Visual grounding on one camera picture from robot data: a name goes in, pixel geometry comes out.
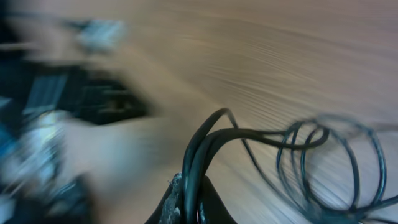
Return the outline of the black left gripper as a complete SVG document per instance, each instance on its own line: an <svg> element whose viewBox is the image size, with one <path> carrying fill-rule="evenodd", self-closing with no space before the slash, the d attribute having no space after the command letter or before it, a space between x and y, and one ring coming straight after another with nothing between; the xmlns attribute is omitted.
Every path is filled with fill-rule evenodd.
<svg viewBox="0 0 398 224"><path fill-rule="evenodd" d="M1 96L22 106L26 118L61 110L92 124L111 124L149 115L147 102L117 73L82 65L1 63Z"/></svg>

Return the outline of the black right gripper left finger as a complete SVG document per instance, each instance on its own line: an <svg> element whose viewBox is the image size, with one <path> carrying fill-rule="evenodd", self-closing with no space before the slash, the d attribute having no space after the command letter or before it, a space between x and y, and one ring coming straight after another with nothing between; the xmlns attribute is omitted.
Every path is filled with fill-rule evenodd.
<svg viewBox="0 0 398 224"><path fill-rule="evenodd" d="M145 224L182 223L182 173L174 175L157 208Z"/></svg>

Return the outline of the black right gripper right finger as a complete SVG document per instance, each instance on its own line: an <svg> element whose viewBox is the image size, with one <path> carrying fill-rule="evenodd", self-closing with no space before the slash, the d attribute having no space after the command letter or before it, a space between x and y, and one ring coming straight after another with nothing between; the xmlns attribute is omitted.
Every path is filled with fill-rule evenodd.
<svg viewBox="0 0 398 224"><path fill-rule="evenodd" d="M201 224L237 224L207 176L203 178L198 192L198 222Z"/></svg>

